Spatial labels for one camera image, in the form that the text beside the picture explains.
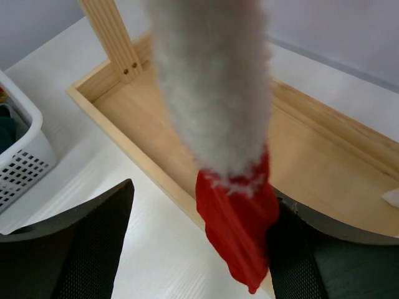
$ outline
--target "gray wall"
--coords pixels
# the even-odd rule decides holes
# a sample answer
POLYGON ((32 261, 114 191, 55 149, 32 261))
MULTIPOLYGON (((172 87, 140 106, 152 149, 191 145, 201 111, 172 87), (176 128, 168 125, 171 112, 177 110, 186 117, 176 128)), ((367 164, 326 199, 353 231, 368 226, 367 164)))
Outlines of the gray wall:
MULTIPOLYGON (((273 42, 399 91, 399 0, 263 1, 273 42)), ((0 0, 0 68, 82 16, 77 0, 0 0)))
POLYGON ((0 69, 6 70, 83 16, 77 0, 0 0, 0 69))

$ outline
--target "red fabric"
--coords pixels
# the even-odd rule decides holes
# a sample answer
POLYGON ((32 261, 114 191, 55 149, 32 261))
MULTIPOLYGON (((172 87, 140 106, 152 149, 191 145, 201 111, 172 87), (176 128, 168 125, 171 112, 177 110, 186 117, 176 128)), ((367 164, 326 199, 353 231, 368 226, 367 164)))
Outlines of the red fabric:
POLYGON ((252 178, 229 180, 242 187, 260 182, 253 195, 231 194, 226 187, 214 186, 218 176, 207 170, 198 173, 196 183, 197 211, 205 221, 206 236, 226 261, 231 276, 247 285, 251 294, 267 275, 265 233, 279 217, 279 204, 268 178, 269 155, 265 154, 252 178))

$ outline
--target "white basket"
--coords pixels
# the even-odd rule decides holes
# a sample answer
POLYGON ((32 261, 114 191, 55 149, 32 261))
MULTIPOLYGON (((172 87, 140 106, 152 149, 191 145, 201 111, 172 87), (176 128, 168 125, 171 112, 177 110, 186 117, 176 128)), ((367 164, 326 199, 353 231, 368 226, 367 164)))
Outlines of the white basket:
POLYGON ((37 183, 57 163, 57 157, 41 131, 43 116, 28 97, 0 71, 0 86, 12 100, 28 131, 0 154, 0 213, 37 183))

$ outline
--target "wooden box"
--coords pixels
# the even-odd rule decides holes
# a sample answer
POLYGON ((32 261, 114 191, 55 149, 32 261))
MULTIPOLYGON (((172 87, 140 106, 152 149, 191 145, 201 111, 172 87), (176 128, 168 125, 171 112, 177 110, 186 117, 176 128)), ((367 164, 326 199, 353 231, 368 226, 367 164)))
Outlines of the wooden box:
MULTIPOLYGON (((151 34, 129 39, 113 0, 80 0, 109 59, 67 93, 196 224, 197 167, 168 120, 151 34)), ((399 144, 282 82, 272 82, 271 183, 328 216, 399 235, 381 195, 399 186, 399 144)), ((272 293, 269 279, 266 289, 272 293)))

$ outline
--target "white table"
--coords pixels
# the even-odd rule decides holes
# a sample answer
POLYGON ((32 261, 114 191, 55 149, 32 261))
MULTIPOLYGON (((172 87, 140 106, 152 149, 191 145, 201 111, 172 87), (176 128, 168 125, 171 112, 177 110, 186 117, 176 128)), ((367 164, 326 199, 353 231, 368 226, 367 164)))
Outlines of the white table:
MULTIPOLYGON (((118 1, 131 37, 148 28, 138 3, 118 1)), ((399 141, 399 95, 273 47, 275 77, 399 141)), ((126 178, 136 186, 114 299, 245 299, 224 262, 197 228, 84 115, 65 89, 105 59, 82 19, 6 71, 44 116, 44 133, 60 161, 0 216, 8 233, 87 201, 126 178)))

